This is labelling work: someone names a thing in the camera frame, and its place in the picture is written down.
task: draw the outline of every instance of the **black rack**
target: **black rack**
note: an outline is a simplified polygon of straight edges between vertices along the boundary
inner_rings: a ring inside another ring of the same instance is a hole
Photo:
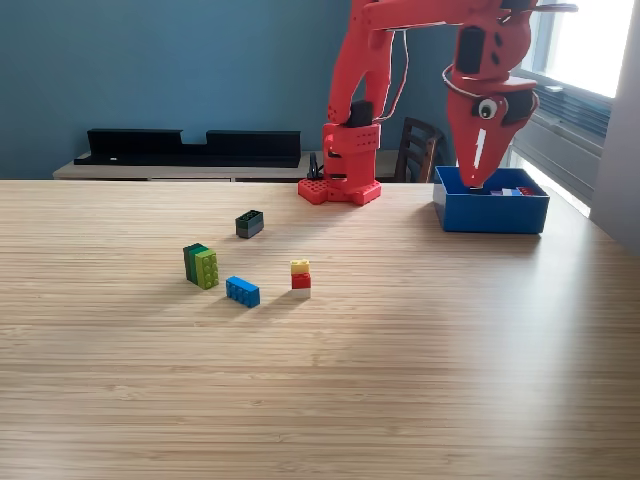
[[[182,143],[182,130],[93,129],[91,155],[75,165],[297,168],[300,132],[211,130],[206,144]]]

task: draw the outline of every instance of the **chair backrest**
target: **chair backrest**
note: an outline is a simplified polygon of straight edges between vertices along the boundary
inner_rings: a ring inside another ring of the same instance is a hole
[[[402,130],[402,140],[398,149],[395,181],[407,182],[407,170],[411,183],[430,183],[436,168],[438,144],[444,134],[437,128],[407,117]]]

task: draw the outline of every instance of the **stacked lego bricks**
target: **stacked lego bricks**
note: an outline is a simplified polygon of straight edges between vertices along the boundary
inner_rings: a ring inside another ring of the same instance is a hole
[[[242,238],[251,238],[264,229],[264,214],[257,210],[251,210],[241,217],[236,218],[236,235]]]
[[[291,289],[298,298],[311,298],[311,263],[309,260],[291,262]]]
[[[199,243],[185,247],[183,250],[187,280],[203,290],[209,290],[220,284],[216,252]]]

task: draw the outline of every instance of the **blue wall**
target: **blue wall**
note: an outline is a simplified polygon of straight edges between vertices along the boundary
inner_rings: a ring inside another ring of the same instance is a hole
[[[184,129],[188,142],[209,129],[302,130],[303,149],[318,149],[349,9],[348,0],[7,0],[0,177],[51,178],[100,127]],[[383,148],[398,147],[407,115],[446,126],[439,70],[453,35],[440,28],[410,33],[409,84]],[[397,79],[399,48],[396,59]]]

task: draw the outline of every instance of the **white wall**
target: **white wall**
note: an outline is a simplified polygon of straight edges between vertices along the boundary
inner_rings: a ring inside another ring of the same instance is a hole
[[[598,68],[597,55],[594,68]],[[640,1],[636,1],[591,219],[640,255]]]

